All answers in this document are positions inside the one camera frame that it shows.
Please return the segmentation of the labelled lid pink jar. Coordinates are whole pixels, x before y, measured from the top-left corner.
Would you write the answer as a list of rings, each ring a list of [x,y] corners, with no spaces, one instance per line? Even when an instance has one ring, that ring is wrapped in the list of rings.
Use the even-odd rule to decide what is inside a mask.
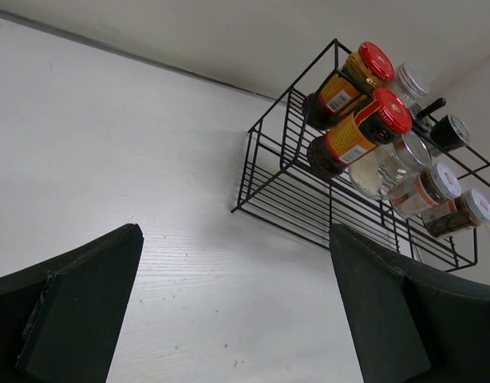
[[[447,238],[490,223],[490,203],[481,191],[471,188],[460,197],[424,211],[421,219],[432,237]]]

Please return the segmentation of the clear glass jar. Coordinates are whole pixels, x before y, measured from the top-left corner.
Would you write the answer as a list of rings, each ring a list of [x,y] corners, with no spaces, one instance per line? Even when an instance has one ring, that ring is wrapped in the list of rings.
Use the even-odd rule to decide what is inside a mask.
[[[348,167],[350,182],[365,197],[391,199],[391,191],[432,164],[423,141],[413,132],[376,147]]]

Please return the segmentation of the silver lid white bottle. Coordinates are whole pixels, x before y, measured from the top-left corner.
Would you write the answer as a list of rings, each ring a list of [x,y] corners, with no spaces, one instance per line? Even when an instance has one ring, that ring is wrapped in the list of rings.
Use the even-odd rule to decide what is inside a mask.
[[[405,105],[407,109],[426,97],[429,92],[429,82],[424,74],[407,62],[395,69],[395,78],[385,85]]]

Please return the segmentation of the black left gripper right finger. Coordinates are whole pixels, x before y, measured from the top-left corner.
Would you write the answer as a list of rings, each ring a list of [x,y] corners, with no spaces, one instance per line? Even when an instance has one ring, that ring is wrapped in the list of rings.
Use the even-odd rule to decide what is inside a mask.
[[[490,382],[490,286],[343,224],[330,254],[365,382]]]

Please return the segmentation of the black knob lid grinder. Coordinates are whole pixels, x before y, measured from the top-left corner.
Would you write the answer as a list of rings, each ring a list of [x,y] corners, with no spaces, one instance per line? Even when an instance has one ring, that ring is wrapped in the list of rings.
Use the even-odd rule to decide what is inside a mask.
[[[409,112],[413,120],[413,131],[422,136],[428,136],[433,127],[431,114],[446,106],[446,103],[447,101],[445,98],[439,97],[425,108],[422,108],[418,103],[411,105],[409,107]]]

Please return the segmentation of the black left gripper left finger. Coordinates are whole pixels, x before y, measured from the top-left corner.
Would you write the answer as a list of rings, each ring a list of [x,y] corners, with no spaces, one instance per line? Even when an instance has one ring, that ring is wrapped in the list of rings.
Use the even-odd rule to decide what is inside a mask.
[[[0,278],[0,382],[104,382],[144,245],[128,223]]]

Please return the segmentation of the red lid sauce jar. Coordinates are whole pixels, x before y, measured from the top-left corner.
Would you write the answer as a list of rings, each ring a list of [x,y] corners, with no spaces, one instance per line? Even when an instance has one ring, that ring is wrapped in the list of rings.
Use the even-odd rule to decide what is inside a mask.
[[[391,90],[379,88],[306,150],[311,171],[323,180],[339,176],[375,148],[410,132],[412,117]]]
[[[364,41],[319,91],[306,97],[302,103],[306,123],[320,131],[335,126],[375,89],[394,78],[395,69],[387,54],[378,45]]]

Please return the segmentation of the labelled lid brown jar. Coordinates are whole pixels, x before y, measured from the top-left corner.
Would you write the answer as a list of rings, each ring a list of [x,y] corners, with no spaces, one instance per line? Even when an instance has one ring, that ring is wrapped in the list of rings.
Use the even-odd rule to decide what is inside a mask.
[[[452,169],[440,162],[404,180],[389,192],[389,197],[395,212],[408,219],[461,193],[460,181]]]

